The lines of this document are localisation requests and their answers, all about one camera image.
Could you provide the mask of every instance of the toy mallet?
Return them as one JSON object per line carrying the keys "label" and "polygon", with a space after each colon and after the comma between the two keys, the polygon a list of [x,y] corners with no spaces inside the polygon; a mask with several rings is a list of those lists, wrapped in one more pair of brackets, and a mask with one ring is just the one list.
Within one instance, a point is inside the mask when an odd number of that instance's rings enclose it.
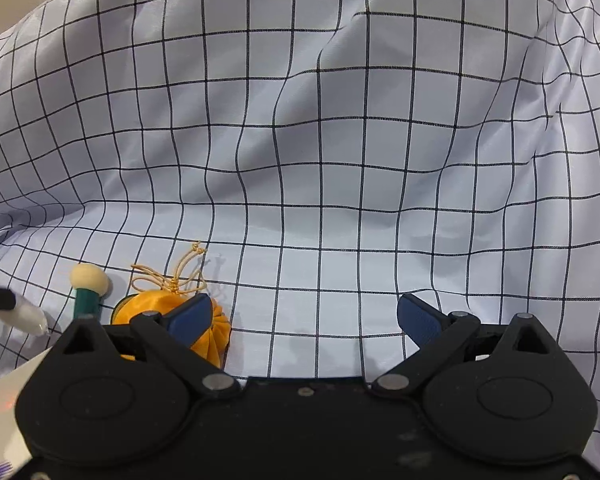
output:
{"label": "toy mallet", "polygon": [[100,297],[109,289],[109,279],[104,271],[93,264],[77,264],[69,275],[75,289],[74,319],[100,317]]}

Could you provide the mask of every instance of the white cloth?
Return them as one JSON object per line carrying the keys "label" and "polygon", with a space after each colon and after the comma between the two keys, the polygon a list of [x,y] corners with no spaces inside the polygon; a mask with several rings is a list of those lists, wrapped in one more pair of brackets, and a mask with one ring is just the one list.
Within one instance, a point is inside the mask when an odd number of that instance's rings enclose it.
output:
{"label": "white cloth", "polygon": [[[0,376],[71,319],[68,272],[208,246],[240,377],[414,350],[415,291],[529,311],[600,408],[600,0],[49,0],[0,35]],[[600,469],[600,421],[587,449]]]}

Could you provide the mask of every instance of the blue gripper pad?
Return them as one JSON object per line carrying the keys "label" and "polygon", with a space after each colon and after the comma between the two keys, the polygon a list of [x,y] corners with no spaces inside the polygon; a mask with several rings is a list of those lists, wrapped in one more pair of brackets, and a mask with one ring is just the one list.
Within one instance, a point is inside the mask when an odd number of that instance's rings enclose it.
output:
{"label": "blue gripper pad", "polygon": [[190,347],[211,327],[213,314],[211,298],[199,293],[162,316],[162,323],[175,340]]}
{"label": "blue gripper pad", "polygon": [[420,348],[437,338],[449,326],[447,316],[413,294],[398,300],[398,325]]}

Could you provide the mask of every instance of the green handle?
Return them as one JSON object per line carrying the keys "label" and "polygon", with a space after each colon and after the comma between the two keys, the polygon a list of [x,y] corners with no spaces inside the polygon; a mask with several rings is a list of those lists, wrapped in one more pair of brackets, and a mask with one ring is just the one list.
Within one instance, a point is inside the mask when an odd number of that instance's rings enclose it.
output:
{"label": "green handle", "polygon": [[93,316],[100,319],[100,297],[88,288],[75,289],[74,319]]}

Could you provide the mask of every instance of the yellow cord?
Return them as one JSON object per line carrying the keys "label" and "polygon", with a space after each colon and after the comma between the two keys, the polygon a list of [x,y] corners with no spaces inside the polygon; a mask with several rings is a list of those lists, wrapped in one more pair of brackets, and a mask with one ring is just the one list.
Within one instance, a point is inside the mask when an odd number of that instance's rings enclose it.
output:
{"label": "yellow cord", "polygon": [[[160,272],[153,270],[149,266],[134,264],[131,266],[131,268],[144,273],[145,276],[136,276],[132,278],[131,287],[138,292],[146,291],[147,289],[140,288],[136,285],[136,282],[144,280],[157,285],[158,288],[161,288],[162,290],[168,290],[169,292],[172,292],[173,294],[179,294],[180,296],[188,296],[189,294],[194,294],[200,290],[204,290],[206,288],[206,281],[202,277],[202,268],[195,270],[188,278],[180,277],[187,264],[196,256],[200,256],[200,254],[204,253],[206,253],[206,249],[200,247],[200,242],[193,242],[189,251],[187,251],[178,261],[172,278],[167,278],[166,276],[161,275]],[[191,282],[199,283],[191,288],[183,288],[184,286],[189,285]]]}

